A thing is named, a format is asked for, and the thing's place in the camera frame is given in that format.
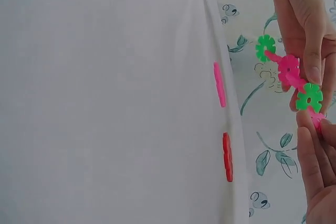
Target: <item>hand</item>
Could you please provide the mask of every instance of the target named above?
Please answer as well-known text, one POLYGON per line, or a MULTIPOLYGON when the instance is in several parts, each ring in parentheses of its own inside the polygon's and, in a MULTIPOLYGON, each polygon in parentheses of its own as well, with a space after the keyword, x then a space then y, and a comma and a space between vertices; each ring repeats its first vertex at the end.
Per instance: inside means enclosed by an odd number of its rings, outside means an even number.
MULTIPOLYGON (((323 0, 274 0, 282 41, 287 54, 300 58, 300 74, 322 85, 322 113, 331 104, 336 85, 336 31, 323 0)), ((282 87, 285 92, 290 87, 282 87)), ((296 111, 295 91, 290 107, 296 111)))
POLYGON ((307 195, 307 224, 336 223, 336 125, 318 135, 306 111, 297 113, 298 158, 307 195))

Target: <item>pink plastic flower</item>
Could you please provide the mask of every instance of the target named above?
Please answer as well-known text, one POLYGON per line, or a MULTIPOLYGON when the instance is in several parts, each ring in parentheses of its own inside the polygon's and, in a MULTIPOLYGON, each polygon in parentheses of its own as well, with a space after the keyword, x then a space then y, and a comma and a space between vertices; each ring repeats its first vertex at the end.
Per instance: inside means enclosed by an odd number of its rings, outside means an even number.
POLYGON ((286 74, 289 73, 293 77, 299 77, 300 69, 299 69, 299 59, 296 58, 294 55, 286 55, 284 56, 281 61, 279 62, 278 67, 279 73, 279 80, 284 85, 290 85, 289 81, 286 78, 286 74))

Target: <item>connected toy pieces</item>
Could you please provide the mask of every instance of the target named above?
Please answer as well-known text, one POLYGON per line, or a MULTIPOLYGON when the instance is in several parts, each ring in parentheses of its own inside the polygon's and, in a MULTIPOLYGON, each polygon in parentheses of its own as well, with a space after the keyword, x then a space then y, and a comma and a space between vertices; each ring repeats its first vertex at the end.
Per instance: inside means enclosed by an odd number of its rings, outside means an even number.
POLYGON ((298 89, 296 100, 297 110, 308 110, 315 128, 320 131, 320 121, 325 116, 320 113, 323 94, 317 84, 307 82, 300 78, 299 59, 294 55, 284 57, 275 54, 275 40, 269 35, 260 36, 256 45, 257 58, 261 62, 273 61, 278 64, 279 81, 284 86, 293 86, 298 89))

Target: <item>green gear-shaped piece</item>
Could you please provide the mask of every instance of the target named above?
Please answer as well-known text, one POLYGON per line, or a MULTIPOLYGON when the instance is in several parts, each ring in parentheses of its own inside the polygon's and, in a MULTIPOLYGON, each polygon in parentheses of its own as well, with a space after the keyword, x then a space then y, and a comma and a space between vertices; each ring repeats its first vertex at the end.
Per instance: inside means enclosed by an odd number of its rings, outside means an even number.
POLYGON ((275 40, 268 34, 265 34, 258 38, 258 42, 259 44, 256 45, 257 58, 261 62, 270 61, 270 59, 265 55, 265 50, 268 50, 273 54, 275 54, 276 51, 275 40))
POLYGON ((320 87, 317 84, 312 84, 308 82, 303 86, 303 88, 306 93, 298 93, 296 108, 298 110, 306 110, 308 106, 312 106, 315 113, 319 113, 322 108, 322 104, 320 102, 322 102, 323 100, 323 94, 320 90, 320 87))

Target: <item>fingernail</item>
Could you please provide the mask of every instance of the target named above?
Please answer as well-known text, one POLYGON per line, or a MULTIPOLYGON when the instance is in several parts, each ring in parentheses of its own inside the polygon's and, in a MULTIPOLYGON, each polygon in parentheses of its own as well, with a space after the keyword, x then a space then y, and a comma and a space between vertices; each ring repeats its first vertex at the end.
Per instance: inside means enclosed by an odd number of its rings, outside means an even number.
POLYGON ((317 67, 312 67, 308 72, 311 81, 315 84, 322 85, 321 71, 317 67))

